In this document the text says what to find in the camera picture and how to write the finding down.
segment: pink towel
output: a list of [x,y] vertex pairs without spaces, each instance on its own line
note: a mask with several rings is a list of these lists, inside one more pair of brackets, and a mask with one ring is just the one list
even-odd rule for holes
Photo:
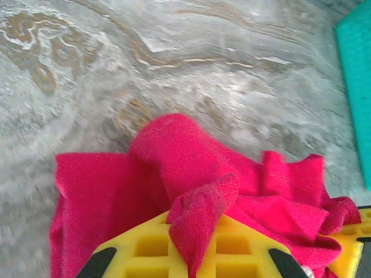
[[75,277],[99,244],[166,210],[190,278],[223,213],[283,243],[316,278],[331,278],[326,266],[341,248],[318,234],[361,221],[350,198],[329,197],[322,157],[285,163],[265,152],[258,164],[181,114],[150,123],[127,154],[65,153],[56,160],[61,195],[50,229],[52,278]]

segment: marble floor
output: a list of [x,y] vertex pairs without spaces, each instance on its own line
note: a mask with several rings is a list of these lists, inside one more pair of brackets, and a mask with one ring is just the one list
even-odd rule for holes
[[167,112],[256,160],[321,154],[331,196],[371,203],[333,33],[356,5],[0,1],[0,276],[49,275],[56,153],[123,152]]

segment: folded cloth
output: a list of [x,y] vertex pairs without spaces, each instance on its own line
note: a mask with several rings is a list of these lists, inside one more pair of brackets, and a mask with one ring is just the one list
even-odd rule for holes
[[154,120],[127,154],[64,153],[56,161],[51,278],[75,277],[99,244],[167,210],[190,278],[223,213],[283,243],[316,278],[333,278],[326,266],[341,247],[318,235],[361,221],[350,198],[329,197],[322,157],[285,163],[267,151],[258,164],[182,114]]

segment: teal container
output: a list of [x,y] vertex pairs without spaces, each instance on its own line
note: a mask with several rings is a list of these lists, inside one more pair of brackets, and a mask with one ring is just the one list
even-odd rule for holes
[[338,23],[336,36],[363,179],[371,190],[371,0]]

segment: black rubber edge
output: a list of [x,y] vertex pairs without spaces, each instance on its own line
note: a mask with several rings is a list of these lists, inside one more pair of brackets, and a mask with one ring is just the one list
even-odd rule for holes
[[276,248],[269,249],[269,254],[282,278],[308,278],[293,256]]
[[362,210],[362,209],[371,209],[371,204],[369,204],[368,206],[360,206],[358,207],[359,210]]
[[357,241],[363,243],[371,242],[371,237],[359,237],[357,238]]
[[76,278],[102,278],[116,251],[109,247],[93,254]]
[[359,237],[357,241],[363,242],[363,249],[355,278],[369,278],[371,277],[371,237]]

